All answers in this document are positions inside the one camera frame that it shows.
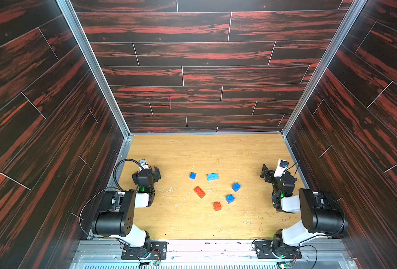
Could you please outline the small red lego brick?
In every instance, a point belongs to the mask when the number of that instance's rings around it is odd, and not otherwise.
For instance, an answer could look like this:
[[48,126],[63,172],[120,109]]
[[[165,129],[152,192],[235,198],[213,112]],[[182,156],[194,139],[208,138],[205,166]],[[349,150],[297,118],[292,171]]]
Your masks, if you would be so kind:
[[214,202],[214,211],[220,211],[222,209],[222,205],[220,202]]

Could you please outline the light blue long lego brick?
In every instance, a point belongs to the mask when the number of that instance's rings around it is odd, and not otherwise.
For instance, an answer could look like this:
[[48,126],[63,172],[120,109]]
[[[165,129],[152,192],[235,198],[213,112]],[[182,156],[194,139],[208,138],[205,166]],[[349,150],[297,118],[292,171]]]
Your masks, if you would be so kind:
[[206,178],[208,181],[214,181],[219,179],[219,175],[217,173],[207,174]]

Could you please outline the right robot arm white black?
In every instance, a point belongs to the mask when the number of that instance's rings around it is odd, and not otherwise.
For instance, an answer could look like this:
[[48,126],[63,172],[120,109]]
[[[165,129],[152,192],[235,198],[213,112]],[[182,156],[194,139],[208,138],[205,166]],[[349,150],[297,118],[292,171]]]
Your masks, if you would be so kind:
[[300,188],[294,195],[297,179],[288,170],[289,163],[279,160],[275,170],[262,166],[260,177],[271,183],[271,202],[281,213],[300,214],[301,221],[289,228],[279,229],[268,247],[276,258],[301,258],[301,246],[318,236],[335,236],[348,230],[348,221],[341,205],[328,192]]

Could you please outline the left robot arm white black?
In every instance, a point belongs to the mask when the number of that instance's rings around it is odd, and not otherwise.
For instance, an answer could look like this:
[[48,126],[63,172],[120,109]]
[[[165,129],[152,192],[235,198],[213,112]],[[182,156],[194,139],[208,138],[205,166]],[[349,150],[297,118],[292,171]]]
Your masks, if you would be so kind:
[[145,165],[132,175],[137,189],[106,191],[94,216],[91,230],[94,234],[118,238],[127,250],[148,254],[151,252],[149,233],[133,224],[137,208],[150,207],[155,198],[154,183],[161,179],[159,168]]

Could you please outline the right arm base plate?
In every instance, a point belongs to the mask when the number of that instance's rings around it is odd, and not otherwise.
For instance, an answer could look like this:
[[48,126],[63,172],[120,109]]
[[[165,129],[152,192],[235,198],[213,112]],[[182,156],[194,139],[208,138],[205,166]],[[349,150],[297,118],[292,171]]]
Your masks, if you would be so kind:
[[299,247],[286,245],[284,243],[275,243],[274,241],[255,239],[252,244],[252,249],[256,252],[259,260],[263,259],[301,259],[302,254]]

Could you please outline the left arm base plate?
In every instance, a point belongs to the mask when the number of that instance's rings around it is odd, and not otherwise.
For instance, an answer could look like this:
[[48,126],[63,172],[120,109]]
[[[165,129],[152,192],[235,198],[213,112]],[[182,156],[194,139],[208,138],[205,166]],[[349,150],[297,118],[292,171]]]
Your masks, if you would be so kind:
[[124,246],[122,260],[165,260],[167,257],[168,242],[150,241],[143,247]]

